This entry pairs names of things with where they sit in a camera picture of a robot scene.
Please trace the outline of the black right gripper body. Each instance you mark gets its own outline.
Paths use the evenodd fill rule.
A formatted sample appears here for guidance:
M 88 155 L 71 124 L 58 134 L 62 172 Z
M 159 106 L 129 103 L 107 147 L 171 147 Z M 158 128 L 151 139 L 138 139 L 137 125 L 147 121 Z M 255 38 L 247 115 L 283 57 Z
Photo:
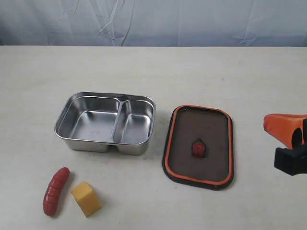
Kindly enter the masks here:
M 307 173 L 307 120 L 289 120 L 278 136 L 286 148 L 275 150 L 274 166 L 295 176 Z

